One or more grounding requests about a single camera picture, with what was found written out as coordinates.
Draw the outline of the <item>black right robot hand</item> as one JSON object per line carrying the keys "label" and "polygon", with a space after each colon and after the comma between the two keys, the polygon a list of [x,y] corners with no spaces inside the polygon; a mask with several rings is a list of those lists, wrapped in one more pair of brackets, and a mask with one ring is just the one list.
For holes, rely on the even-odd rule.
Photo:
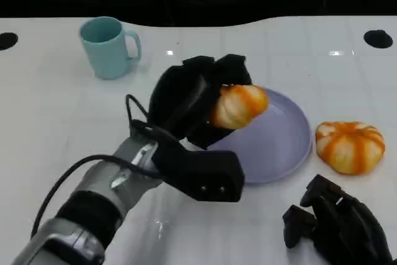
{"label": "black right robot hand", "polygon": [[307,238],[329,264],[396,264],[370,209],[319,174],[307,185],[300,205],[291,205],[282,219],[289,249]]}

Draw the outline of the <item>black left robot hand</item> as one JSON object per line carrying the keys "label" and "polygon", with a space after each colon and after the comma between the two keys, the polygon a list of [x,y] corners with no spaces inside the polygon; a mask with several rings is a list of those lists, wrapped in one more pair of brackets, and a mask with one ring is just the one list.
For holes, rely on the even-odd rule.
{"label": "black left robot hand", "polygon": [[245,61],[245,56],[235,54],[219,60],[196,56],[169,67],[151,95],[148,122],[202,149],[227,137],[234,130],[212,125],[210,114],[221,87],[252,83]]}

